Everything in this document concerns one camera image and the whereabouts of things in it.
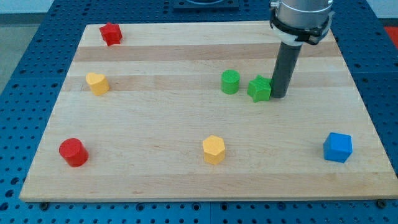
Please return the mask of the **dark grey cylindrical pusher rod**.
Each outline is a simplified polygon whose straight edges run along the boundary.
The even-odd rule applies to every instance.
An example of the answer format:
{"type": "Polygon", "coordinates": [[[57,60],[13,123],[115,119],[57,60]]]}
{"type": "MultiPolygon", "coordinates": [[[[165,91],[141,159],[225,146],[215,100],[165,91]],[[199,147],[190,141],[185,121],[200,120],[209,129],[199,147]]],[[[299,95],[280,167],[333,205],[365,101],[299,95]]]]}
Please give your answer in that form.
{"type": "Polygon", "coordinates": [[[301,48],[301,45],[291,46],[283,42],[280,43],[272,74],[271,96],[273,98],[284,98],[287,94],[301,48]]]}

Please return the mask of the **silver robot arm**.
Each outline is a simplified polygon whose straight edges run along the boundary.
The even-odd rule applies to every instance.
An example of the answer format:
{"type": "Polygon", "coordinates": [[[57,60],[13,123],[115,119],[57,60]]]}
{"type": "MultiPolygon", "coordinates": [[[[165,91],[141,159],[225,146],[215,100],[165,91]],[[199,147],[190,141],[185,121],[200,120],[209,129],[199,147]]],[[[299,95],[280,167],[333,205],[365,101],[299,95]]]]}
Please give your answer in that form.
{"type": "Polygon", "coordinates": [[[329,0],[271,0],[270,27],[281,40],[272,74],[273,98],[284,98],[304,43],[317,45],[330,30],[329,0]]]}

